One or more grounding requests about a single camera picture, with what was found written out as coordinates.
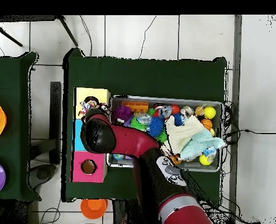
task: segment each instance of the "colorful shape sorter box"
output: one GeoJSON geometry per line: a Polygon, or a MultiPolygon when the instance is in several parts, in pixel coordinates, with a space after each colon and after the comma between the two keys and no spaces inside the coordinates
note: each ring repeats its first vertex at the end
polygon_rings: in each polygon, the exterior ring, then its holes
{"type": "Polygon", "coordinates": [[[107,173],[107,163],[106,163],[106,154],[94,154],[88,152],[81,141],[81,128],[82,120],[78,115],[79,111],[82,109],[80,102],[84,101],[87,96],[96,97],[100,103],[105,103],[109,105],[110,92],[106,89],[92,89],[84,87],[75,88],[76,95],[76,119],[75,121],[75,146],[74,146],[74,160],[71,164],[71,181],[72,182],[90,182],[90,183],[102,183],[106,173],[107,173]],[[96,165],[96,170],[92,174],[84,173],[82,169],[82,163],[86,160],[92,160],[96,165]]]}

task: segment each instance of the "pink block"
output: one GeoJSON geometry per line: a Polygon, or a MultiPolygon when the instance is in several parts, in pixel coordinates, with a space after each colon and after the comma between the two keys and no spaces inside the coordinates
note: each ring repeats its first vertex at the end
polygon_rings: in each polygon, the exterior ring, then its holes
{"type": "Polygon", "coordinates": [[[104,154],[93,154],[88,151],[74,152],[74,173],[72,182],[102,183],[107,173],[107,165],[104,154]],[[84,160],[93,160],[96,170],[93,174],[86,174],[81,169],[84,160]]]}

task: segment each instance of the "yellow block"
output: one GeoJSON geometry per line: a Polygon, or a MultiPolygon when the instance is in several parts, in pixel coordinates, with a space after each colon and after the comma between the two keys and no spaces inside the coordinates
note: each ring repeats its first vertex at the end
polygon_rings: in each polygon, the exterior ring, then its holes
{"type": "Polygon", "coordinates": [[[78,113],[82,109],[82,106],[80,103],[83,102],[84,99],[88,96],[94,96],[98,98],[99,103],[105,103],[109,106],[109,100],[110,100],[111,94],[107,89],[77,87],[76,88],[76,107],[75,107],[77,119],[81,119],[81,117],[78,116],[78,113]]]}

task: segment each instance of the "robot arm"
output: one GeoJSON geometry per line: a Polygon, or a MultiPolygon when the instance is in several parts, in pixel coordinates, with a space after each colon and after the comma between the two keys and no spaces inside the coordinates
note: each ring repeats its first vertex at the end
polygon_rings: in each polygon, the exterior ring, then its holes
{"type": "Polygon", "coordinates": [[[179,170],[148,134],[113,125],[104,112],[93,108],[83,121],[81,140],[92,153],[136,157],[134,178],[148,224],[212,224],[195,198],[185,192],[179,170]]]}

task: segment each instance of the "black stand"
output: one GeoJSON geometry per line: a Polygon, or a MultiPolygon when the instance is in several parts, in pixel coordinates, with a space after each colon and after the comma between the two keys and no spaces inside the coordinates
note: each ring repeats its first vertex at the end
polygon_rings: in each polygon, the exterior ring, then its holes
{"type": "MultiPolygon", "coordinates": [[[[55,16],[55,15],[49,15],[49,16],[23,16],[23,15],[10,15],[10,16],[1,16],[0,22],[41,22],[41,21],[50,21],[50,20],[56,20],[59,19],[62,25],[64,26],[64,29],[70,36],[72,42],[74,42],[74,45],[77,47],[78,43],[76,42],[74,36],[72,35],[70,29],[68,28],[67,24],[65,23],[63,16],[55,16]]],[[[22,47],[23,45],[18,42],[16,39],[11,37],[8,33],[6,33],[3,28],[0,27],[0,33],[6,36],[8,39],[13,41],[18,46],[22,47]]]]}

